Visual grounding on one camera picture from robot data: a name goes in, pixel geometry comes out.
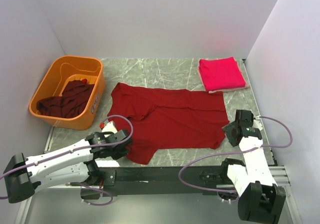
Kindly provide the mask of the dark red t-shirt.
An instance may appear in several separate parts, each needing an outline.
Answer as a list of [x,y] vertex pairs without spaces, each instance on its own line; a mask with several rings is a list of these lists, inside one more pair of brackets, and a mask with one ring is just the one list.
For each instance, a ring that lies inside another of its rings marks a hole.
[[132,162],[147,165],[157,150],[216,149],[225,138],[229,123],[222,92],[186,89],[144,88],[118,83],[111,93],[109,116],[117,129],[133,125],[133,145],[127,155]]

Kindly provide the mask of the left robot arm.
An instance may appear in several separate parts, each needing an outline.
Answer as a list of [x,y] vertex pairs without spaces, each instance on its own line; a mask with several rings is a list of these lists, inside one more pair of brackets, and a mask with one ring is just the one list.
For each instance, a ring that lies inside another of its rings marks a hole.
[[6,188],[6,196],[1,199],[15,204],[61,184],[99,185],[104,177],[96,160],[108,157],[117,160],[126,156],[132,135],[133,131],[126,129],[93,132],[50,153],[29,157],[23,153],[14,155],[0,177]]

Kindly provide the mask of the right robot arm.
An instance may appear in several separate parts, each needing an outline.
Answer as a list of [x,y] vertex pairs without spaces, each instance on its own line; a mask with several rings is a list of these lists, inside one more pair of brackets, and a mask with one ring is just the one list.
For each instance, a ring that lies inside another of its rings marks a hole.
[[229,163],[219,172],[226,184],[233,183],[239,196],[237,211],[242,221],[277,224],[286,200],[286,192],[273,178],[263,150],[263,138],[254,127],[249,110],[237,110],[235,120],[223,127],[232,146],[238,146],[244,164]]

